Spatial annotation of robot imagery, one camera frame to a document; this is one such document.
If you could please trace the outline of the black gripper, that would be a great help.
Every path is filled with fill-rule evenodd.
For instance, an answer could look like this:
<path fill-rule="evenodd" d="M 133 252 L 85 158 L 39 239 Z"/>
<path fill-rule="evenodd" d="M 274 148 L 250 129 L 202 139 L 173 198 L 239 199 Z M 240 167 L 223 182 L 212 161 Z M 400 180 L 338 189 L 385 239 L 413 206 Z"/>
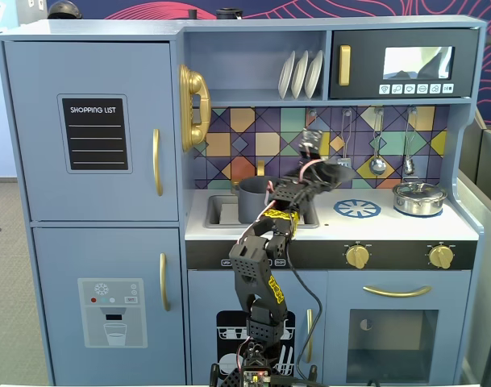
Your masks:
<path fill-rule="evenodd" d="M 295 179 L 301 186 L 297 198 L 331 192 L 342 182 L 327 180 L 326 173 L 341 173 L 343 166 L 332 160 L 300 160 L 295 168 Z"/>

